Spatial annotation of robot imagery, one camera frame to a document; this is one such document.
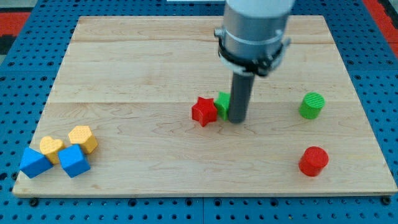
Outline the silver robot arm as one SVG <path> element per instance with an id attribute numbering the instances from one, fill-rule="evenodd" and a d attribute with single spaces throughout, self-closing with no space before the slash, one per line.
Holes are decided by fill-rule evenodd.
<path id="1" fill-rule="evenodd" d="M 233 73 L 266 76 L 282 62 L 290 39 L 285 28 L 294 0 L 226 0 L 214 31 L 218 55 Z"/>

